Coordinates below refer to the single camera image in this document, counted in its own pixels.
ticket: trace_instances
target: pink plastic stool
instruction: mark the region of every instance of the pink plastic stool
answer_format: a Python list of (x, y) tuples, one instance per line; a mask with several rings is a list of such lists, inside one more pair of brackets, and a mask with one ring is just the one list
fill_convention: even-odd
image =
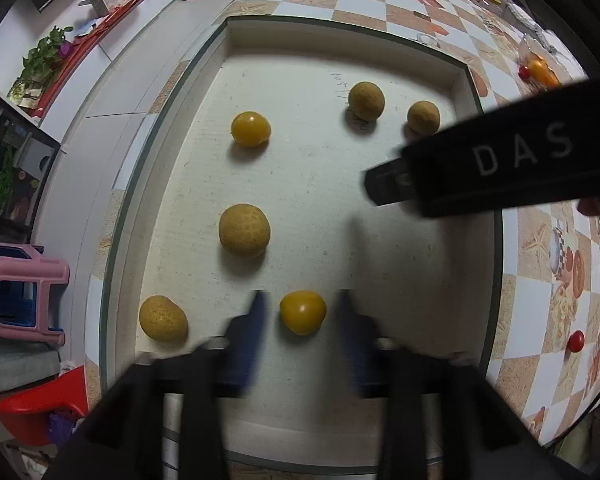
[[(26, 323), (0, 320), (0, 337), (64, 344), (64, 331), (61, 328), (49, 328), (48, 307), (50, 286), (69, 282), (69, 265), (66, 261), (45, 258), (32, 245), (0, 242), (0, 282), (16, 282), (20, 285), (32, 283), (36, 288), (35, 298), (31, 300), (35, 303), (33, 307), (30, 304), (28, 306), (29, 311), (34, 309), (30, 320)], [(9, 303), (10, 290), (10, 283), (0, 285), (0, 301)], [(18, 309), (13, 304), (8, 307), (12, 311)]]

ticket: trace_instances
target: table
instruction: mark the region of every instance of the table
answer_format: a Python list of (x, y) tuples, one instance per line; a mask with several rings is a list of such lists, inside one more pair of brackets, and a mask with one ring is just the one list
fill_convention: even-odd
[[(216, 24), (245, 14), (352, 23), (441, 50), (470, 67), (485, 111), (530, 93), (517, 76), (522, 33), (468, 0), (235, 0)], [(150, 112), (160, 112), (194, 54), (183, 56)], [(104, 274), (122, 195), (112, 193), (94, 275)], [(487, 377), (544, 444), (600, 390), (600, 219), (584, 218), (567, 202), (506, 210), (503, 229), (500, 311)], [(569, 354), (566, 339), (574, 330), (586, 334), (586, 344)]]

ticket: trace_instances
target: blue stool opening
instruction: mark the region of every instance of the blue stool opening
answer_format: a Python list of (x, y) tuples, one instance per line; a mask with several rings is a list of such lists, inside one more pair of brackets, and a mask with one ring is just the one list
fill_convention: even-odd
[(0, 282), (0, 322), (16, 326), (36, 325), (38, 284)]
[(9, 247), (6, 245), (0, 245), (0, 256), (6, 256), (7, 258), (20, 258), (22, 260), (30, 260), (29, 256), (25, 251), (19, 247)]

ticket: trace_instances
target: green plant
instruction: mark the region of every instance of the green plant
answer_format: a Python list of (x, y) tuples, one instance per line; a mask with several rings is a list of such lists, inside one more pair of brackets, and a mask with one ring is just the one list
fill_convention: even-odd
[(27, 57), (22, 58), (24, 69), (18, 78), (28, 88), (33, 82), (46, 83), (54, 73), (54, 65), (62, 59), (58, 53), (64, 43), (64, 34), (74, 30), (73, 27), (54, 27), (49, 35), (38, 42), (38, 46), (29, 50)]

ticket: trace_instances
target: red cherry tomato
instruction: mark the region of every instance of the red cherry tomato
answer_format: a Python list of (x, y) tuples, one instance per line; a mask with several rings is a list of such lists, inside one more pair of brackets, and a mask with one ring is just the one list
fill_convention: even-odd
[(521, 65), (518, 69), (518, 75), (522, 81), (529, 81), (529, 78), (531, 78), (531, 72), (529, 72), (529, 69), (524, 65)]
[(576, 330), (567, 341), (569, 352), (577, 353), (584, 348), (584, 334), (582, 330)]

